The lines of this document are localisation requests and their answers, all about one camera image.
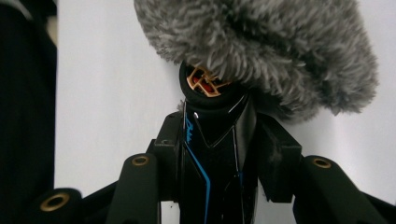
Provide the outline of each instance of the white wall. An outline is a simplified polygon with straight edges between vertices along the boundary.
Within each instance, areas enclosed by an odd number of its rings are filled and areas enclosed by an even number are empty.
[[[56,187],[84,196],[116,181],[123,161],[145,152],[183,95],[177,66],[160,59],[137,22],[132,0],[59,1]],[[396,202],[396,4],[361,1],[379,61],[380,86],[359,115],[322,111],[285,127],[304,155],[336,161],[363,191]],[[163,223],[177,206],[163,205]],[[289,204],[260,196],[256,223],[293,223]]]

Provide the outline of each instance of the microphone windscreen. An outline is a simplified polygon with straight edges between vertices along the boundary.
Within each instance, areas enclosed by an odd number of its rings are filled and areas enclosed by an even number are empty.
[[[254,89],[283,120],[321,106],[360,112],[377,63],[355,0],[134,0],[148,42],[166,61],[203,66]]]

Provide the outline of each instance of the black fabric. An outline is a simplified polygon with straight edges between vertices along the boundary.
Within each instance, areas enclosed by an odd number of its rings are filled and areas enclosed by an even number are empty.
[[[0,5],[0,223],[53,189],[56,48]]]

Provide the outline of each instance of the metal screw hole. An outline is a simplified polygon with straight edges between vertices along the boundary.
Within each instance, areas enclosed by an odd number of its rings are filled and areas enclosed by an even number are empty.
[[[147,156],[139,156],[132,160],[132,164],[135,166],[143,166],[149,163],[149,157]]]
[[[63,207],[69,200],[70,196],[67,193],[57,193],[40,204],[40,209],[43,212],[52,212]]]
[[[323,168],[323,169],[329,169],[330,167],[332,167],[331,163],[329,163],[328,161],[325,161],[323,159],[320,159],[320,158],[315,158],[313,163],[316,166],[318,166],[320,168]]]

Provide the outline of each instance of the white backdrop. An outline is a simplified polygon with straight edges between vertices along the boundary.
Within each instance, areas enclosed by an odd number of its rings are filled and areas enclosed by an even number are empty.
[[[336,161],[363,191],[396,202],[396,4],[362,0],[361,13],[379,61],[380,86],[359,115],[285,128],[304,155]],[[132,0],[58,2],[57,188],[84,196],[116,181],[123,161],[145,152],[184,98],[176,65],[149,46]],[[290,204],[259,196],[256,223],[294,223]],[[177,206],[163,203],[163,223],[178,223]]]

